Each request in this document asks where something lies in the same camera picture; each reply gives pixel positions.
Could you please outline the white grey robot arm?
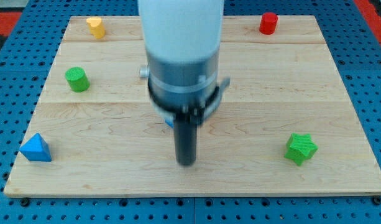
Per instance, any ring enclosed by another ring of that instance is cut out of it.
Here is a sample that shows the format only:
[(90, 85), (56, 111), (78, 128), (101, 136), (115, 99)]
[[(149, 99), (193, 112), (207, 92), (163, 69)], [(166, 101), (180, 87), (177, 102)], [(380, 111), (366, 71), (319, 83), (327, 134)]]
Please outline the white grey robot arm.
[(139, 0), (149, 94), (162, 111), (200, 125), (221, 101), (217, 85), (223, 0)]

